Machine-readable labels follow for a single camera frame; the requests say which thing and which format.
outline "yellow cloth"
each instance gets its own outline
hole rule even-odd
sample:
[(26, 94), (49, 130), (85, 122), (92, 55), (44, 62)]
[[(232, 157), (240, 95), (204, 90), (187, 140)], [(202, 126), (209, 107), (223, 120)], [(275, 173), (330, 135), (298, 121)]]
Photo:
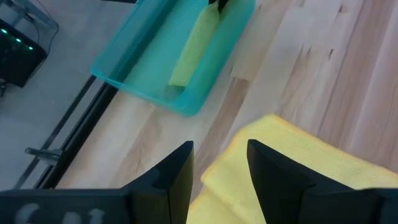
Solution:
[(248, 139), (354, 189), (398, 187), (398, 175), (335, 149), (283, 119), (269, 115), (240, 130), (202, 175), (205, 189), (191, 204), (188, 224), (264, 223), (246, 157)]
[(218, 2), (208, 5), (200, 13), (177, 61), (169, 85), (186, 87), (197, 69), (220, 24)]

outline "teal plastic bin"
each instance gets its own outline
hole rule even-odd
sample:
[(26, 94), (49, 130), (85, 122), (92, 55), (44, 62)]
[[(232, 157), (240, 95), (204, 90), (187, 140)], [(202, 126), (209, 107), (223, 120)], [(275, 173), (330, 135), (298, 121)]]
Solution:
[(230, 0), (229, 4), (185, 88), (169, 86), (169, 79), (208, 0), (138, 0), (90, 72), (120, 90), (192, 116), (203, 106), (250, 19), (255, 0)]

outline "towel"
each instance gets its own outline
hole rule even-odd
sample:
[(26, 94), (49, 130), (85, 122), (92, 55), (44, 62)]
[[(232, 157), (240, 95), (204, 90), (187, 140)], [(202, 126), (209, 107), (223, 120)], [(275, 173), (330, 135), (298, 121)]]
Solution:
[(188, 224), (265, 223), (246, 157), (249, 139), (354, 189), (398, 187), (398, 174), (351, 156), (269, 115), (240, 130), (201, 177), (205, 189), (191, 204)]

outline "metal bar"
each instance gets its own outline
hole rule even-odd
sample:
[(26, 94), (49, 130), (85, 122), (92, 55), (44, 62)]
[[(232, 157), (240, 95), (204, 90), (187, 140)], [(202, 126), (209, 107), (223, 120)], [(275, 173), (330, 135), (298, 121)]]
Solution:
[(94, 97), (93, 101), (60, 148), (63, 153), (57, 165), (48, 166), (46, 168), (39, 181), (35, 184), (35, 189), (53, 189), (57, 186), (117, 92), (118, 90), (115, 87), (106, 83), (101, 87), (100, 91)]
[[(60, 122), (57, 124), (57, 126), (54, 128), (52, 131), (51, 135), (47, 138), (41, 149), (49, 149), (50, 145), (54, 142), (54, 139), (58, 136), (58, 133), (61, 131), (65, 123), (68, 121), (69, 117), (72, 115), (78, 104), (80, 103), (81, 99), (84, 97), (90, 86), (93, 84), (95, 81), (95, 77), (91, 76), (84, 87), (80, 90), (79, 94), (76, 96), (75, 100), (73, 100), (72, 104), (69, 106), (69, 109), (67, 112), (63, 115), (61, 118)], [(14, 186), (14, 189), (19, 189), (22, 187), (24, 182), (27, 180), (28, 176), (32, 173), (32, 171), (35, 169), (37, 164), (39, 163), (39, 159), (37, 157), (34, 157), (32, 159), (32, 162), (28, 165), (24, 173), (19, 177), (19, 180)]]

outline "light wood surface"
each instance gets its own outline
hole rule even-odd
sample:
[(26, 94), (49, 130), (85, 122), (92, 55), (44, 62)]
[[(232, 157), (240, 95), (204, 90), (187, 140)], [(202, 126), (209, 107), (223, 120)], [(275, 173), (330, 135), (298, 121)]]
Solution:
[(398, 172), (398, 3), (257, 0), (202, 110), (183, 118), (119, 92), (58, 188), (118, 188), (186, 140), (200, 175), (269, 113)]

